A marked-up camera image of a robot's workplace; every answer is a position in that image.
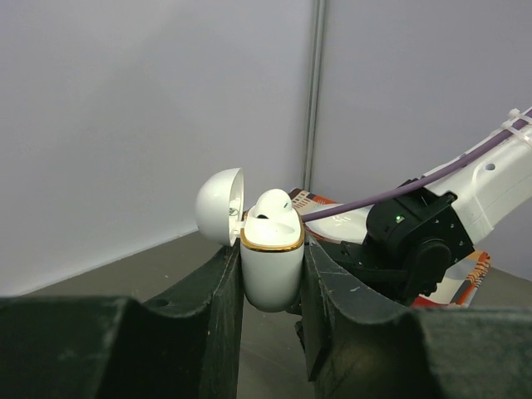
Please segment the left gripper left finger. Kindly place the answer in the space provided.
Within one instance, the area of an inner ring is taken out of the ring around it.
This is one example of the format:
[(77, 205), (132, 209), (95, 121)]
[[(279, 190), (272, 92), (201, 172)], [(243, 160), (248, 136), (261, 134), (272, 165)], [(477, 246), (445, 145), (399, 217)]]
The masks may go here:
[(234, 398), (243, 284), (237, 247), (154, 298), (1, 301), (4, 398)]

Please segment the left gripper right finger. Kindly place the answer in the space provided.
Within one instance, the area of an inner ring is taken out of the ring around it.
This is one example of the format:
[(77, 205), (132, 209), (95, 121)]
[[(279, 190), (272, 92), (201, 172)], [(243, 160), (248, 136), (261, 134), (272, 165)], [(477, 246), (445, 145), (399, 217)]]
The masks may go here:
[(318, 398), (528, 398), (528, 308), (407, 308), (304, 247), (301, 341)]

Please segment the white earbud charging case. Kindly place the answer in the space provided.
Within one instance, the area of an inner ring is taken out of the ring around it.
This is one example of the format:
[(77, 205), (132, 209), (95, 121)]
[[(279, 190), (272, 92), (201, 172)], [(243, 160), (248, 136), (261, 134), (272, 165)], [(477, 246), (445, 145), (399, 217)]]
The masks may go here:
[(195, 222), (208, 240), (226, 247), (239, 246), (248, 302), (262, 312), (278, 313), (298, 297), (305, 228), (293, 203), (289, 214), (276, 219), (254, 217), (255, 204), (244, 208), (243, 170), (222, 170), (199, 189)]

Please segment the white earbud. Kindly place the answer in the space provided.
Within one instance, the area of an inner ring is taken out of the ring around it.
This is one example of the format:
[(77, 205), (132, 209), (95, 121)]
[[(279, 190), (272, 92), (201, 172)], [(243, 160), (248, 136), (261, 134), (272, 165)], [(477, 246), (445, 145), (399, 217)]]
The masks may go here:
[(287, 192), (271, 189), (259, 196), (254, 206), (254, 217), (258, 219), (276, 219), (292, 211), (292, 201)]

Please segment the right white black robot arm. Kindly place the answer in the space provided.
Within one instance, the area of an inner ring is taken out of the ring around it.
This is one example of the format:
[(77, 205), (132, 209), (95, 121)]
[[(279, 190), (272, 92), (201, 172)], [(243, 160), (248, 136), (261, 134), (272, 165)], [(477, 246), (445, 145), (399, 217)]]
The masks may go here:
[(323, 249), (392, 301), (409, 306), (434, 293), (451, 266), (531, 197), (531, 113), (512, 111), (501, 135), (459, 170), (375, 204), (360, 244), (324, 242)]

